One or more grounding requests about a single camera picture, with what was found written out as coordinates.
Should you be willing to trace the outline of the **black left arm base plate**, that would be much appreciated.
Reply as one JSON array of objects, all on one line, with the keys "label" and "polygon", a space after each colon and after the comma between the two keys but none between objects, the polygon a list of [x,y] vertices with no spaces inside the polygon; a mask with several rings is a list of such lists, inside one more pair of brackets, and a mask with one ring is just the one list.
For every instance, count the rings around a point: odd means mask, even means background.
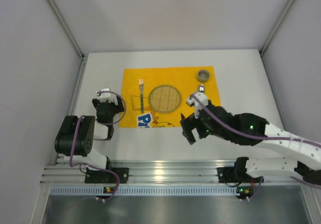
[{"label": "black left arm base plate", "polygon": [[[112,172],[114,172],[120,180],[120,184],[126,184],[129,178],[129,169],[128,168],[112,168]],[[86,169],[85,183],[86,184],[115,184],[117,178],[114,174],[101,171],[101,170],[91,170],[89,168]]]}]

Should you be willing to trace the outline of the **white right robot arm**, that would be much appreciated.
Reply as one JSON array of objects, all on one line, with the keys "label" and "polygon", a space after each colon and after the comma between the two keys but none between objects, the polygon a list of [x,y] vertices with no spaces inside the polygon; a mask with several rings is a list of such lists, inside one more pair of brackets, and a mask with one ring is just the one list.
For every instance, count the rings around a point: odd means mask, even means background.
[{"label": "white right robot arm", "polygon": [[182,134],[190,145],[196,142],[193,130],[199,138],[214,136],[238,146],[272,150],[281,157],[237,157],[232,177],[226,182],[246,182],[265,176],[288,176],[306,184],[320,185],[320,143],[287,132],[265,118],[243,113],[233,115],[210,100],[187,100],[194,108],[188,117],[181,116]]}]

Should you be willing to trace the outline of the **spoon with green handle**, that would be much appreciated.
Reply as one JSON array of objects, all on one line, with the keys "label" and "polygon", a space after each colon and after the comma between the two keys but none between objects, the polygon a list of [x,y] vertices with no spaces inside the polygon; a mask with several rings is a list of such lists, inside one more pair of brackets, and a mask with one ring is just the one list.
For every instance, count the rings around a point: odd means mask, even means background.
[{"label": "spoon with green handle", "polygon": [[205,86],[203,84],[200,84],[197,88],[197,92],[205,93]]}]

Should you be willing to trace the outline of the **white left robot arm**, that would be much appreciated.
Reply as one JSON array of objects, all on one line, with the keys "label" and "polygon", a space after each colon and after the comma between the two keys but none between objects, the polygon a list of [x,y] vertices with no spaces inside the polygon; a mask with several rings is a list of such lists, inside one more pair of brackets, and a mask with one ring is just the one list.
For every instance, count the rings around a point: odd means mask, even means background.
[{"label": "white left robot arm", "polygon": [[95,116],[65,116],[55,138],[54,148],[62,154],[69,166],[84,165],[94,171],[111,172],[111,162],[107,156],[93,147],[94,141],[110,141],[114,134],[117,114],[124,114],[125,103],[114,92],[98,93],[92,99]]}]

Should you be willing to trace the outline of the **yellow cartoon placemat cloth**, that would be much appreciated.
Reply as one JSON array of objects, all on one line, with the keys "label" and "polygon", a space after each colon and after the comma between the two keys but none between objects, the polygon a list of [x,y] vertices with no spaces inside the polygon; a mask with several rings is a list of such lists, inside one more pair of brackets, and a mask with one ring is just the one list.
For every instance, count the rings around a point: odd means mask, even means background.
[{"label": "yellow cartoon placemat cloth", "polygon": [[[193,113],[193,109],[186,104],[186,100],[190,94],[197,91],[200,85],[197,80],[197,72],[201,69],[209,71],[211,75],[204,84],[205,94],[214,105],[220,105],[219,91],[212,66],[125,69],[121,96],[126,103],[126,113],[119,126],[121,128],[179,127],[181,113],[186,117]],[[139,79],[144,81],[143,114],[140,110]],[[165,84],[177,88],[182,96],[181,105],[170,114],[155,112],[148,103],[149,93],[155,87]]]}]

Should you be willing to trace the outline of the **fork with green handle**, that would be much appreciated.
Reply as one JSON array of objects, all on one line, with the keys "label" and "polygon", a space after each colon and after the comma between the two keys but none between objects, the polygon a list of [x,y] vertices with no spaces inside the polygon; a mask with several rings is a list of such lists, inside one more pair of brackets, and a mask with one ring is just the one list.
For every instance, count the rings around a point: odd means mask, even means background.
[{"label": "fork with green handle", "polygon": [[138,80],[139,83],[139,90],[140,90],[140,110],[141,113],[144,113],[144,102],[143,102],[143,90],[144,90],[144,81],[143,79]]}]

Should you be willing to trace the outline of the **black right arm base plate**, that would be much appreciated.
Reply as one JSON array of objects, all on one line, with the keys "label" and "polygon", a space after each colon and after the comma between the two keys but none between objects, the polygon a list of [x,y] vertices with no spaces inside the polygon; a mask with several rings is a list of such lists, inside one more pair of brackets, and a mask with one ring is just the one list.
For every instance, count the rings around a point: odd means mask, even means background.
[{"label": "black right arm base plate", "polygon": [[217,176],[219,183],[239,184],[239,183],[259,183],[261,178],[252,178],[249,175],[243,177],[237,176],[234,167],[219,167],[217,168]]}]

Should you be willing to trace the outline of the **round woven bamboo plate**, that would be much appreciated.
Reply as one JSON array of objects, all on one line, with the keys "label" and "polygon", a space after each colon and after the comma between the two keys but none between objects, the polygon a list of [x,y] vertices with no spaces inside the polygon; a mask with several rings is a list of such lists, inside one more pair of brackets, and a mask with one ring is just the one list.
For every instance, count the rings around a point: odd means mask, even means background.
[{"label": "round woven bamboo plate", "polygon": [[176,111],[182,102],[180,91],[172,85],[159,85],[148,96],[150,107],[158,113],[170,114]]}]

